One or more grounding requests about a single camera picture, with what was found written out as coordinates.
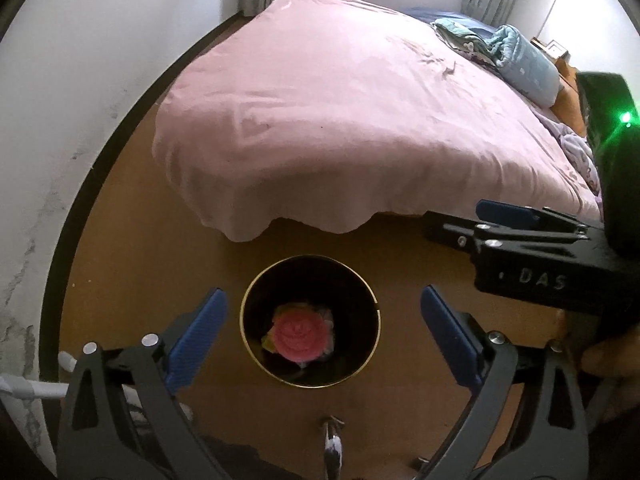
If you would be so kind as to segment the person's right hand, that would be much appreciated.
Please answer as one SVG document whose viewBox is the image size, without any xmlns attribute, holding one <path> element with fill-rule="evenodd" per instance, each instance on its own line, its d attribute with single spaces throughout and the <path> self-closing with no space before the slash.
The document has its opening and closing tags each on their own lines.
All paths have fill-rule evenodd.
<svg viewBox="0 0 640 480">
<path fill-rule="evenodd" d="M 583 372 L 615 382 L 608 403 L 600 417 L 608 422 L 639 406 L 639 326 L 626 330 L 617 338 L 598 337 L 596 344 L 586 347 L 586 318 L 559 310 L 556 315 L 558 337 L 574 349 L 574 359 Z"/>
</svg>

